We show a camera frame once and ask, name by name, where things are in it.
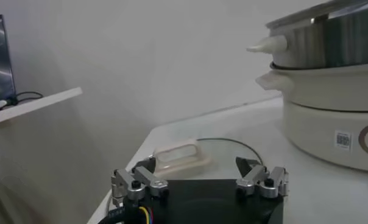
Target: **white hot pot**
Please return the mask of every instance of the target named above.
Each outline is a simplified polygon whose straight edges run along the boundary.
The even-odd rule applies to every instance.
[[[273,69],[256,82],[265,90],[281,91],[286,100],[298,105],[336,111],[368,111],[368,65]]]

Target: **white wall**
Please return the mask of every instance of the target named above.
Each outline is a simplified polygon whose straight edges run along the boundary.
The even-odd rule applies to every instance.
[[[0,0],[18,91],[85,94],[0,129],[0,179],[34,220],[83,223],[149,130],[265,98],[245,47],[298,0]]]

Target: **yellow wire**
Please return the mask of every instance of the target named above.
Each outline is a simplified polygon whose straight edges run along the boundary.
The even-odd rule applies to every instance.
[[[147,209],[145,207],[142,207],[141,206],[140,207],[140,210],[142,210],[145,213],[145,215],[146,215],[146,224],[150,224],[149,213],[148,213]]]

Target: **white plastic handle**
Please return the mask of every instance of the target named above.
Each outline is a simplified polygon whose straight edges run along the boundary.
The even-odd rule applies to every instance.
[[[183,153],[191,147],[194,149],[194,153],[170,160],[163,159],[164,155],[173,153],[174,151],[177,153]],[[187,167],[190,166],[189,164],[200,162],[205,159],[198,142],[192,139],[170,147],[156,149],[153,155],[156,159],[155,172],[165,169],[177,170],[178,167]]]
[[[275,71],[258,77],[256,82],[265,90],[276,89],[283,94],[288,94],[294,89],[294,82],[287,75]]]
[[[249,52],[262,52],[267,54],[274,54],[278,52],[286,51],[288,48],[288,42],[285,36],[273,36],[266,37],[258,42],[256,45],[248,47],[246,50]]]

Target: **white table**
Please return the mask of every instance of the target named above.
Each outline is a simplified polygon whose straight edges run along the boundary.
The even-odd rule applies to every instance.
[[[282,107],[282,99],[276,98],[157,127],[127,168],[156,147],[177,141],[233,138],[256,149],[271,169],[283,166],[290,173],[285,223],[368,223],[368,173],[321,161],[295,148],[283,136]],[[104,217],[109,195],[88,224]]]

